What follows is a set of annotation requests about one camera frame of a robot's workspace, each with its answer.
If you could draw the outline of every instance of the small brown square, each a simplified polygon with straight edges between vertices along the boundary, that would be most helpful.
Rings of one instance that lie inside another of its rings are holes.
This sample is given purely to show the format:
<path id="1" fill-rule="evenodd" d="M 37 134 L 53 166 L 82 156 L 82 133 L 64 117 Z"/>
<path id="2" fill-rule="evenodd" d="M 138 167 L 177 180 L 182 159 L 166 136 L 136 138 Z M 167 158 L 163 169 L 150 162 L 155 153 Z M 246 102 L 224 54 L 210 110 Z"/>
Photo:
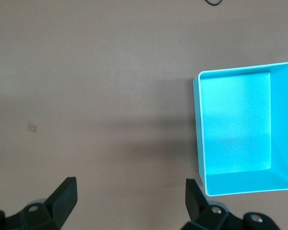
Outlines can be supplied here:
<path id="1" fill-rule="evenodd" d="M 37 126 L 32 125 L 32 124 L 28 124 L 28 131 L 37 133 Z"/>

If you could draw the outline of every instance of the empty blue box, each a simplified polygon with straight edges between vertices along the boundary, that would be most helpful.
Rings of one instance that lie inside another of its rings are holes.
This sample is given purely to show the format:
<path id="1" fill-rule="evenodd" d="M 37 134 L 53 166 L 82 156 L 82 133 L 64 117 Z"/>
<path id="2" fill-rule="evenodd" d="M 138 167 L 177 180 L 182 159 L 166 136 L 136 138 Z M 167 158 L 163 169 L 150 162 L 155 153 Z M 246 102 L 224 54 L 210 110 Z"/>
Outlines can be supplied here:
<path id="1" fill-rule="evenodd" d="M 288 62 L 203 71 L 193 88 L 207 195 L 288 190 Z"/>

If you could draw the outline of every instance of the beige floor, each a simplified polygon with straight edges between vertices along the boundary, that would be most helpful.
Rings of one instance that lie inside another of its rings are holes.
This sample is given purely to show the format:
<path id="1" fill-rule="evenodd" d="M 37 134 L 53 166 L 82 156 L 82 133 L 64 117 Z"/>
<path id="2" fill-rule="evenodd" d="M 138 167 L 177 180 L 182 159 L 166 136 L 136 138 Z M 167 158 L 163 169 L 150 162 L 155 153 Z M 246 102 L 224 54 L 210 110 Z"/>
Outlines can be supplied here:
<path id="1" fill-rule="evenodd" d="M 192 79 L 281 61 L 288 0 L 0 1 L 0 209 L 76 176 L 64 230 L 180 229 L 199 178 Z M 214 200 L 288 230 L 288 191 Z"/>

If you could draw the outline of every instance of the black cable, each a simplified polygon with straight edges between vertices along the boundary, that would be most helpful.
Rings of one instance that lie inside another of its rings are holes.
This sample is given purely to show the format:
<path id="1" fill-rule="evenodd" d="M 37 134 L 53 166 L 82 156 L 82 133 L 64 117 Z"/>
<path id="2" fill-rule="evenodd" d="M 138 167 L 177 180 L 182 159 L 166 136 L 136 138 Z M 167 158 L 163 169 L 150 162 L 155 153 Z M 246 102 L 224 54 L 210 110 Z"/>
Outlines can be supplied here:
<path id="1" fill-rule="evenodd" d="M 218 3 L 212 3 L 212 2 L 210 2 L 210 1 L 208 1 L 208 0 L 205 0 L 209 5 L 212 5 L 212 6 L 217 6 L 217 5 L 219 5 L 220 3 L 221 3 L 221 1 L 222 0 L 220 0 Z"/>

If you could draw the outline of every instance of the screw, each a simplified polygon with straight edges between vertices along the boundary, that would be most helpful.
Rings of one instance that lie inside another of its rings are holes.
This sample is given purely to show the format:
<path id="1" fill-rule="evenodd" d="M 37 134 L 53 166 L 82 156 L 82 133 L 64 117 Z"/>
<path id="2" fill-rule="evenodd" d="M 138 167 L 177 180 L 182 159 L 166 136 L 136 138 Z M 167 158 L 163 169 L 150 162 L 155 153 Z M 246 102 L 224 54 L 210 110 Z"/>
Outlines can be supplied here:
<path id="1" fill-rule="evenodd" d="M 256 215 L 256 214 L 252 214 L 252 215 L 251 215 L 251 218 L 252 218 L 252 220 L 254 220 L 255 222 L 259 222 L 259 223 L 262 223 L 262 222 L 263 222 L 263 219 L 262 219 L 260 216 Z"/>
<path id="2" fill-rule="evenodd" d="M 34 206 L 30 207 L 28 211 L 29 212 L 34 212 L 36 210 L 38 210 L 38 206 L 34 205 Z"/>
<path id="3" fill-rule="evenodd" d="M 221 210 L 219 207 L 217 207 L 217 206 L 213 206 L 213 207 L 211 208 L 211 210 L 212 210 L 214 213 L 216 213 L 216 214 L 221 214 L 221 213 L 222 213 L 222 210 Z"/>

